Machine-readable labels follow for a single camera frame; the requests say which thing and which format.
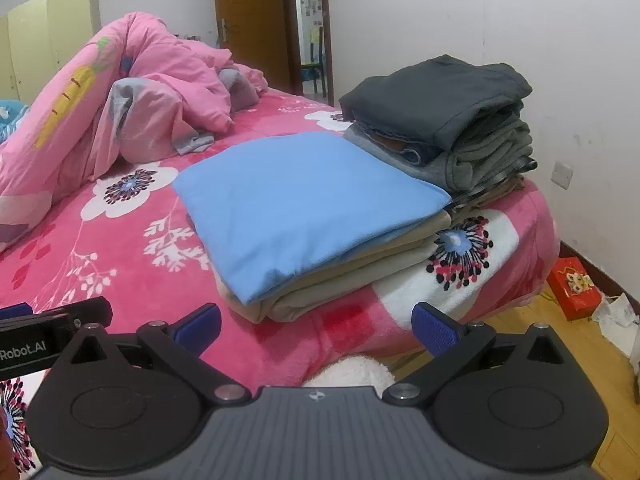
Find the folded beige blanket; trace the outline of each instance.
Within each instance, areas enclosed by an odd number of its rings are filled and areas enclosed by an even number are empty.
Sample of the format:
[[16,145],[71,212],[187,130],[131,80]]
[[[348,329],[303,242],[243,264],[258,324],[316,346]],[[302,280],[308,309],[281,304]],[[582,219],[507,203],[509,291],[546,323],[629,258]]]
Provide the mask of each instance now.
[[243,305],[214,269],[220,296],[229,308],[254,323],[265,317],[293,321],[327,301],[340,298],[369,283],[426,260],[436,249],[436,232],[451,226],[446,211],[440,211],[411,231],[357,254],[337,266],[327,266],[300,276],[270,298]]

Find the blue gripper pad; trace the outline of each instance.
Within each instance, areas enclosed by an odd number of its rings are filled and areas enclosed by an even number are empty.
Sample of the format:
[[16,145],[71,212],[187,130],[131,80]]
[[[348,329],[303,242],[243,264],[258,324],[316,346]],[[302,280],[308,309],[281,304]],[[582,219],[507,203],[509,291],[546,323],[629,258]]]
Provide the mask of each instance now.
[[31,316],[32,314],[33,309],[29,303],[18,303],[0,308],[0,320],[11,319],[12,317]]
[[215,304],[198,309],[193,317],[180,320],[174,328],[174,341],[190,353],[200,356],[220,335],[222,315]]
[[454,346],[465,328],[429,303],[418,303],[411,314],[411,329],[415,337],[434,357]]

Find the pink bedsheet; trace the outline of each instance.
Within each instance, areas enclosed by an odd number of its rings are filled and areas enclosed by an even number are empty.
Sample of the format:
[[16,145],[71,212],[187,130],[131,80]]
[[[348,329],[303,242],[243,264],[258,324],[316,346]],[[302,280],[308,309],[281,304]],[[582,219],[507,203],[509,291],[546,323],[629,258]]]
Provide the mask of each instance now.
[[180,170],[233,144],[321,129],[339,132],[348,124],[329,107],[271,90],[233,120],[204,153],[121,170],[55,206],[32,233],[0,254],[0,306],[26,301],[40,312],[104,295],[114,310],[110,332],[130,332],[154,319],[174,322],[215,302],[222,310],[222,335],[203,359],[255,391],[261,384],[301,384],[346,354],[414,348],[408,320],[420,300],[463,320],[526,303],[558,255],[545,200],[527,182],[524,190],[453,229],[453,243],[468,233],[475,237],[473,251],[487,262],[479,273],[473,267],[467,283],[458,279],[463,267],[456,267],[455,279],[453,267],[447,270],[443,242],[430,266],[411,267],[295,322],[254,325],[220,299],[204,248],[170,184]]

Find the baseboard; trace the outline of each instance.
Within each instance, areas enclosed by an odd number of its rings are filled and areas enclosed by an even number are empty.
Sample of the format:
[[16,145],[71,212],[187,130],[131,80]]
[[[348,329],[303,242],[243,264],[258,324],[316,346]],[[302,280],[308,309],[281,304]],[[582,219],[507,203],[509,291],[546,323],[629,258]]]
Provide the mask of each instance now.
[[584,266],[584,270],[593,280],[593,283],[606,295],[606,296],[619,296],[623,292],[629,298],[631,305],[633,306],[636,314],[640,314],[640,302],[636,300],[631,294],[629,294],[624,288],[622,288],[616,280],[607,276],[601,269],[592,264],[587,258],[582,256],[574,248],[568,246],[564,242],[560,243],[560,257],[570,258],[571,256],[577,256],[580,262]]

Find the carrot print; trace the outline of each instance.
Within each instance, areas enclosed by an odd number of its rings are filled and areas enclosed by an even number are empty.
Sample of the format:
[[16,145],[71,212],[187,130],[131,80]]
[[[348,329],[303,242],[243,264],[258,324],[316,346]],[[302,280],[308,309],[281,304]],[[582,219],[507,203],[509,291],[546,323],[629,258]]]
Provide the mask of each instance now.
[[109,38],[107,36],[100,38],[97,42],[98,54],[95,61],[90,66],[82,65],[74,70],[71,80],[66,85],[62,94],[56,99],[49,113],[49,117],[33,145],[36,150],[40,149],[47,142],[50,135],[58,124],[60,124],[60,121],[69,115],[71,110],[76,107],[85,94],[91,89],[95,83],[95,76],[109,67],[109,58],[114,53],[113,50],[100,60],[108,43]]

